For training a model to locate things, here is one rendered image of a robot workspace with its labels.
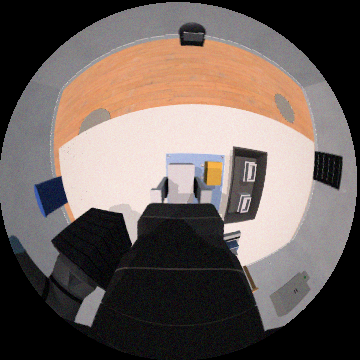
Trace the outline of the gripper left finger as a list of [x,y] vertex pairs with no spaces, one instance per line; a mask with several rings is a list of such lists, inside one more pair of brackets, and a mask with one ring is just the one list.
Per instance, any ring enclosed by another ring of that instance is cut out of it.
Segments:
[[168,192],[168,177],[164,176],[158,186],[150,190],[151,203],[164,203]]

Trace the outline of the orange rectangular block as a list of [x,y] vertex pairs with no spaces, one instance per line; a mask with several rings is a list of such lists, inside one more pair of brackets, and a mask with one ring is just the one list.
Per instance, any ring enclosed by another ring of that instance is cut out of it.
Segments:
[[221,185],[222,162],[205,161],[204,182],[206,185]]

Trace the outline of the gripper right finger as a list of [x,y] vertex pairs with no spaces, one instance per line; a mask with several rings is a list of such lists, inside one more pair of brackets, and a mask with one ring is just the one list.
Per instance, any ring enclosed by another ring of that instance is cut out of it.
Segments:
[[198,203],[211,204],[212,190],[206,188],[199,177],[194,177],[194,195]]

